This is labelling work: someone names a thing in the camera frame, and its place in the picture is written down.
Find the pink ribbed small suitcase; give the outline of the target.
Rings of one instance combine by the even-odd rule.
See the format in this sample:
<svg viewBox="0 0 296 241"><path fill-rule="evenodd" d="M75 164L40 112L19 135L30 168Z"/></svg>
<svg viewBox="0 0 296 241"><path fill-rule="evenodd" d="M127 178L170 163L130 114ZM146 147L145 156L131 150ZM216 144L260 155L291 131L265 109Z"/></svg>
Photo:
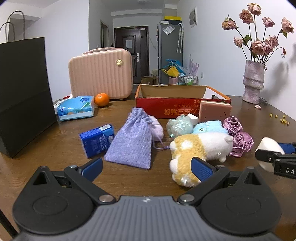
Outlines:
<svg viewBox="0 0 296 241"><path fill-rule="evenodd" d="M110 99L125 99L133 89L132 55L123 48L97 48L68 63L74 97L99 93Z"/></svg>

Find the pink layered sponge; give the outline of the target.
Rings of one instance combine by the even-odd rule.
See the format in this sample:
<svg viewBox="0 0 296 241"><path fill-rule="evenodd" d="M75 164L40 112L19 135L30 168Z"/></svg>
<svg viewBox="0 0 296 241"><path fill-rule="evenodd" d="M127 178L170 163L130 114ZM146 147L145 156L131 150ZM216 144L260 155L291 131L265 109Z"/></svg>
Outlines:
<svg viewBox="0 0 296 241"><path fill-rule="evenodd" d="M232 111L232 105L224 102L201 101L199 109L199 122L224 121Z"/></svg>

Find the pink textured vase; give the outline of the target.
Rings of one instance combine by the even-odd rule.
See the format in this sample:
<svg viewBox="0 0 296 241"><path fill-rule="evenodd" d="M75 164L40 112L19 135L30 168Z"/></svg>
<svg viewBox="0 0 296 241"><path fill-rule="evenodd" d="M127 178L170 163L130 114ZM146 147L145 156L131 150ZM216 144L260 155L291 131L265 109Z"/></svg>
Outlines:
<svg viewBox="0 0 296 241"><path fill-rule="evenodd" d="M260 90L264 88L265 65L246 60L243 84L245 85L243 100L251 104L259 104Z"/></svg>

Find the yellow white plush toy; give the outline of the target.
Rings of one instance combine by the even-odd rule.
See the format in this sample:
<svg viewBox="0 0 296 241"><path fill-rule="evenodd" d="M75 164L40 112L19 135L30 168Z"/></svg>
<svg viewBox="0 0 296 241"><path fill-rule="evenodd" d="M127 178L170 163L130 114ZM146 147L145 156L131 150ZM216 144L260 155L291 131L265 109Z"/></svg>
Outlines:
<svg viewBox="0 0 296 241"><path fill-rule="evenodd" d="M170 143L172 179L180 186L193 187L201 181L191 171L191 160L198 157L204 161L224 163L233 148L234 137L227 133L190 133L176 137Z"/></svg>

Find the black paper bag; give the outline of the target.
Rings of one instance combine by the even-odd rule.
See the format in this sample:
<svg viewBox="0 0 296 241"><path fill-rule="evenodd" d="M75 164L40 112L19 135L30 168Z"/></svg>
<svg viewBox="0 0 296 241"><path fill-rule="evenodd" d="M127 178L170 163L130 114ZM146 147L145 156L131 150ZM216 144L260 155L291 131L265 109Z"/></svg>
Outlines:
<svg viewBox="0 0 296 241"><path fill-rule="evenodd" d="M1 153L14 158L57 121L43 37L1 44Z"/></svg>

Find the blue tissue pocket pack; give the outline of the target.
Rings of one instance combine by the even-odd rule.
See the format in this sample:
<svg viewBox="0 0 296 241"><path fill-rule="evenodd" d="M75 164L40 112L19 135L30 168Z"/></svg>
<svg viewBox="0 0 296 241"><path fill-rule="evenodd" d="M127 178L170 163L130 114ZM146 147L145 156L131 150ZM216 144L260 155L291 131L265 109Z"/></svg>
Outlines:
<svg viewBox="0 0 296 241"><path fill-rule="evenodd" d="M110 124L94 128L79 134L87 158L106 152L113 139L114 129Z"/></svg>

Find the dark front door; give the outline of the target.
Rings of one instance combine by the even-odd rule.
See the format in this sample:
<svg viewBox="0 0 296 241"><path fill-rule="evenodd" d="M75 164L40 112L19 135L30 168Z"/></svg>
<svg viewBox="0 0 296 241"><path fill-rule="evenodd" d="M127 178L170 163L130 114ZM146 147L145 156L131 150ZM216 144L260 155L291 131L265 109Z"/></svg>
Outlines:
<svg viewBox="0 0 296 241"><path fill-rule="evenodd" d="M149 27L135 26L114 29L115 47L127 50L132 56L133 84L140 84L149 75Z"/></svg>

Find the wall electrical panel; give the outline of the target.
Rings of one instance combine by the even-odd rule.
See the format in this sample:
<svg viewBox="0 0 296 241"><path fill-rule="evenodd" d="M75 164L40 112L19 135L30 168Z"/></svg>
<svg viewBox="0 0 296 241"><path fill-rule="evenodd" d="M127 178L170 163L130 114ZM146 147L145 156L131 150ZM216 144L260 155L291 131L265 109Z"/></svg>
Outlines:
<svg viewBox="0 0 296 241"><path fill-rule="evenodd" d="M198 17L197 17L197 7L194 7L190 13L189 13L189 24L190 27L193 28L198 23Z"/></svg>

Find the purple feather decoration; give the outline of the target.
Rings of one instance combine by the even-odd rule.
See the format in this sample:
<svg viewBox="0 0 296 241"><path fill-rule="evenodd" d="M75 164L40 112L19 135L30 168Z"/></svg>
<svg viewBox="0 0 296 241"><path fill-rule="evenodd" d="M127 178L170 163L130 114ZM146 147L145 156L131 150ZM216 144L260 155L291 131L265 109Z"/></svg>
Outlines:
<svg viewBox="0 0 296 241"><path fill-rule="evenodd" d="M189 56L189 74L191 76L196 76L198 69L199 69L199 63L194 62L190 55Z"/></svg>

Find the iridescent mesh bath ball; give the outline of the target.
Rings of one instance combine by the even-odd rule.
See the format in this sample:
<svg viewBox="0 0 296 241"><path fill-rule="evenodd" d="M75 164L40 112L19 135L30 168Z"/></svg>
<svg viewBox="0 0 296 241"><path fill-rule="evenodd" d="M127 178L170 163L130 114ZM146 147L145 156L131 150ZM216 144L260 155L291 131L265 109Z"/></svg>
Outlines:
<svg viewBox="0 0 296 241"><path fill-rule="evenodd" d="M193 133L193 128L190 117L184 114L170 119L166 125L166 130L171 138Z"/></svg>

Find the yellow crumbs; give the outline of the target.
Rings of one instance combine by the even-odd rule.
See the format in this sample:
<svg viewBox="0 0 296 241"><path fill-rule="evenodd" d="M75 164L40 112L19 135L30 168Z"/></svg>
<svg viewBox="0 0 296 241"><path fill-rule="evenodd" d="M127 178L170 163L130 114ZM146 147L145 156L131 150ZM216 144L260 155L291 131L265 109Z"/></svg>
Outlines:
<svg viewBox="0 0 296 241"><path fill-rule="evenodd" d="M278 116L277 114L274 115L270 113L269 117L275 119L276 121L279 121L283 125L286 125L286 126L290 125L290 122L287 120L287 117L285 114L283 116Z"/></svg>

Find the yellow bag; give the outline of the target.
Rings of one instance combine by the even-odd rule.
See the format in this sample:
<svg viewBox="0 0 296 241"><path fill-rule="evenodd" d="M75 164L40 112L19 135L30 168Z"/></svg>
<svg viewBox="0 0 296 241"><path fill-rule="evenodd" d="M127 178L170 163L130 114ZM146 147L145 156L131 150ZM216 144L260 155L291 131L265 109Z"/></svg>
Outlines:
<svg viewBox="0 0 296 241"><path fill-rule="evenodd" d="M161 71L163 71L163 73L165 73L166 75L168 75L168 77L171 78L178 78L180 74L175 66L169 66L168 70L162 68Z"/></svg>

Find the light blue plush toy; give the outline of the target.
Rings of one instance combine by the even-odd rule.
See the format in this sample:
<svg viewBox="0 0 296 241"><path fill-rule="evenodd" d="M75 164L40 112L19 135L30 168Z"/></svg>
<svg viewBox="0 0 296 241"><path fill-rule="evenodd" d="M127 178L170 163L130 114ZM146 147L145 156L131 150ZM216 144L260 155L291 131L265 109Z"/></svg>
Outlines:
<svg viewBox="0 0 296 241"><path fill-rule="evenodd" d="M225 133L228 134L228 131L222 126L220 120L211 120L204 123L198 123L193 128L193 134L199 133Z"/></svg>

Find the blue soft tissue pack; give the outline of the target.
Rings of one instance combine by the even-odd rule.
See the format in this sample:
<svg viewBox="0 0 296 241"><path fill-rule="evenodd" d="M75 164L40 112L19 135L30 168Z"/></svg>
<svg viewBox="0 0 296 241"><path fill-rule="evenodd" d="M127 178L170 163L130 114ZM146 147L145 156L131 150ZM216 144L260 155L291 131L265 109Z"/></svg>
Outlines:
<svg viewBox="0 0 296 241"><path fill-rule="evenodd" d="M95 106L93 96L78 96L59 100L54 104L55 113L59 121L91 118L94 116Z"/></svg>

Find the brown cardboard box on floor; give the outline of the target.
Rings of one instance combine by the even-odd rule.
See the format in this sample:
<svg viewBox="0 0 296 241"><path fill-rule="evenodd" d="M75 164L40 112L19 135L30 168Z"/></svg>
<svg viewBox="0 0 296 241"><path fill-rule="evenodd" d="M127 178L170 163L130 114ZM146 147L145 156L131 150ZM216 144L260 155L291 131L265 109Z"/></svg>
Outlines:
<svg viewBox="0 0 296 241"><path fill-rule="evenodd" d="M148 85L157 85L158 78L155 76L144 76L141 79L141 84L148 84Z"/></svg>

